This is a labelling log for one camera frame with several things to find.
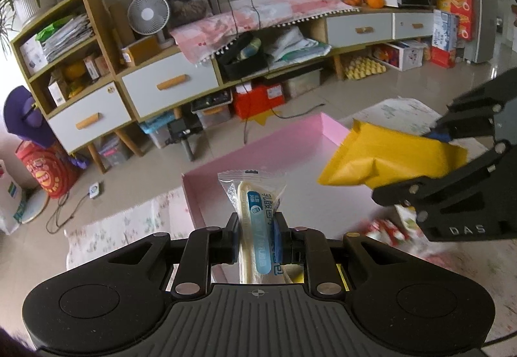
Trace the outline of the blue white milk carton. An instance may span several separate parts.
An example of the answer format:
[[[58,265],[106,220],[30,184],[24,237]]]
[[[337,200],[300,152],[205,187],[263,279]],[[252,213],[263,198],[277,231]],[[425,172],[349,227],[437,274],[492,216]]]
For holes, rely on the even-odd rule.
[[[442,68],[454,68],[458,43],[459,17],[434,10],[431,61]]]

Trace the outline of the plain yellow snack bag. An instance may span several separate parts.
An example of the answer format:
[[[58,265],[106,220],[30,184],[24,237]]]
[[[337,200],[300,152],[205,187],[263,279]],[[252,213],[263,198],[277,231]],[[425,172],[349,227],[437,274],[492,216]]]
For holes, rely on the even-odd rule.
[[[467,164],[465,148],[354,121],[318,183],[371,189],[404,180],[441,178]]]

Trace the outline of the black bag on shelf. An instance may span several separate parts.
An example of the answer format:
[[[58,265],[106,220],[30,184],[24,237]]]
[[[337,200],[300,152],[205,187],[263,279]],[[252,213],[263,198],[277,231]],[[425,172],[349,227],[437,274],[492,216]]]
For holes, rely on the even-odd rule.
[[[243,79],[267,67],[262,41],[250,31],[240,34],[231,46],[225,47],[217,63],[227,80]]]

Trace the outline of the wooden white drawer cabinet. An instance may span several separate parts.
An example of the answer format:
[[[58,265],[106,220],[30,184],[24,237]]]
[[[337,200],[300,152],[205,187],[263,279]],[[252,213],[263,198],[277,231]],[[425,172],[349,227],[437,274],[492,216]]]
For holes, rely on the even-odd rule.
[[[21,52],[23,44],[45,26],[75,12],[86,15],[92,35],[38,72],[30,73]],[[427,37],[432,33],[433,13],[421,9],[376,10],[346,6],[343,10],[299,18],[293,25],[304,36],[331,45],[327,56],[334,63],[338,78],[342,79],[341,55],[376,43]],[[177,46],[127,68],[121,62],[122,53],[101,0],[60,2],[23,28],[11,41],[11,49],[39,110],[62,147],[69,154],[86,148],[95,163],[101,162],[94,145],[96,139],[114,133],[138,154],[139,148],[123,131],[129,124],[146,121],[166,110],[178,115],[182,105],[233,85],[221,75],[214,57],[193,64]],[[95,52],[106,59],[108,73],[64,104],[56,105],[46,87],[52,71]]]

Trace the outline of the red white candy packet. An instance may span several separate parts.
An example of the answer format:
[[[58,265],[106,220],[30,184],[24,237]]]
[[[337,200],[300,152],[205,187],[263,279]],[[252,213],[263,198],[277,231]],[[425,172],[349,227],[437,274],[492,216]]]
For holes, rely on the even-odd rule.
[[[364,235],[373,240],[383,242],[392,247],[398,247],[409,242],[410,237],[404,234],[394,223],[390,220],[373,220],[371,221],[365,231]]]

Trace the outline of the purple plush toy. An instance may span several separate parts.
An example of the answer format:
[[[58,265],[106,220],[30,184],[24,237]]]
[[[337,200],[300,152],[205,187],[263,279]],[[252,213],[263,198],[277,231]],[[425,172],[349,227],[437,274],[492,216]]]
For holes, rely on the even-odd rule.
[[[32,93],[24,86],[14,88],[7,96],[4,106],[4,120],[7,132],[17,136],[32,147],[20,145],[17,157],[30,173],[43,165],[43,154],[53,153],[64,163],[86,170],[90,161],[87,158],[73,158],[62,152],[62,145],[38,108]]]

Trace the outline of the pink cloth on cabinet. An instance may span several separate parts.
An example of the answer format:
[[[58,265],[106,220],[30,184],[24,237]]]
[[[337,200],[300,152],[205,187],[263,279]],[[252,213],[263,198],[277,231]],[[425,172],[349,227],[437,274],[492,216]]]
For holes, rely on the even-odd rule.
[[[198,64],[221,54],[247,31],[295,25],[359,8],[341,0],[272,0],[262,5],[245,5],[209,16],[170,31],[175,45],[186,59]]]

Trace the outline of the yellow egg tray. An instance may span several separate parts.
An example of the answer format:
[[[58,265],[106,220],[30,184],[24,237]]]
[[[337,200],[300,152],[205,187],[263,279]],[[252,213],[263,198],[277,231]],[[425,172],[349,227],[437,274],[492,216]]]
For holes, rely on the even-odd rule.
[[[387,68],[382,63],[367,58],[364,56],[357,56],[352,58],[344,68],[344,74],[347,79],[364,79],[373,75],[382,74],[387,71]]]

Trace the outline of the orange red gift box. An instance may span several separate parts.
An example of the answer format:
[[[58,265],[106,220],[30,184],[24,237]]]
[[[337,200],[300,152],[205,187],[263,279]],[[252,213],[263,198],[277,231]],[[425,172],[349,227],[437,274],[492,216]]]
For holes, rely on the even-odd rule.
[[[473,39],[473,0],[437,0],[437,7],[459,17],[458,37],[466,41]]]

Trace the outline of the red storage box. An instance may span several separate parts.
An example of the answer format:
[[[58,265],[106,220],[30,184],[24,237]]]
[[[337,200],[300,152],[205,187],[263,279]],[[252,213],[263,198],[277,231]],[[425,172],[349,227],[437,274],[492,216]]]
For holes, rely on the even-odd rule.
[[[265,113],[285,103],[283,88],[280,83],[266,85],[251,83],[237,85],[233,94],[233,110],[241,119],[246,120]]]

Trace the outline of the clear blue-label bread packet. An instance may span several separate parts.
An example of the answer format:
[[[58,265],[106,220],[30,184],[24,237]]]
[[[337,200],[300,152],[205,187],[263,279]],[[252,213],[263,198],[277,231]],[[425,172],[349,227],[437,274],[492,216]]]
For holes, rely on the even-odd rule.
[[[230,170],[218,174],[238,216],[239,282],[290,283],[275,246],[274,216],[286,188],[285,175],[259,170]]]

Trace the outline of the red round bag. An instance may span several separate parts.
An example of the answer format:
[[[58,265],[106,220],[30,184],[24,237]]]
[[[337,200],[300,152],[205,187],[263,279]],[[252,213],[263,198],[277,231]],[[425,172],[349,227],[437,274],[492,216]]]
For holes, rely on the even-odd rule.
[[[80,176],[58,141],[49,148],[22,141],[15,154],[51,199],[67,194]]]

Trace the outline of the white desk fan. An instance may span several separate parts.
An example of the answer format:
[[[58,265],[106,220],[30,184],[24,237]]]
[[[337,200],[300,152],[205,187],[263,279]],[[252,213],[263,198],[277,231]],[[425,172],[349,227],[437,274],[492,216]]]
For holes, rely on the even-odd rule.
[[[166,0],[132,0],[127,10],[129,25],[137,34],[158,38],[162,49],[172,47],[175,42],[166,36],[170,8]]]

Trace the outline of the floral table cloth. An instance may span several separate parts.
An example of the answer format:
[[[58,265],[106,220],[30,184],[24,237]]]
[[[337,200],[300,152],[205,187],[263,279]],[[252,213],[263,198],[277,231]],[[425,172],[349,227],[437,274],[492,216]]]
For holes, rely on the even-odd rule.
[[[408,98],[383,100],[342,120],[369,122],[390,130],[421,135],[439,117],[424,103]],[[489,339],[490,355],[516,354],[516,242],[479,241],[459,244],[428,241],[416,226],[415,212],[398,205],[388,226],[400,222],[408,232],[404,240],[395,236],[397,248],[452,269],[480,283],[491,294],[496,317]],[[65,233],[69,240],[67,267],[76,268],[133,241],[156,232],[168,232],[174,239],[187,237],[194,229],[182,188],[119,212],[111,217]]]

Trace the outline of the pink cardboard box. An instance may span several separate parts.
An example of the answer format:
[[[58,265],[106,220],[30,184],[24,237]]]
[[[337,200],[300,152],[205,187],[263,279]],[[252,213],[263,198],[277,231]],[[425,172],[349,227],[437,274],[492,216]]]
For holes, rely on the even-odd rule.
[[[279,210],[290,227],[316,229],[341,239],[369,220],[398,221],[394,207],[382,207],[366,186],[323,186],[317,180],[353,125],[324,113],[291,122],[269,136],[251,142],[183,175],[187,207],[195,228],[225,226],[233,213],[218,173],[254,170],[273,177],[285,188]]]

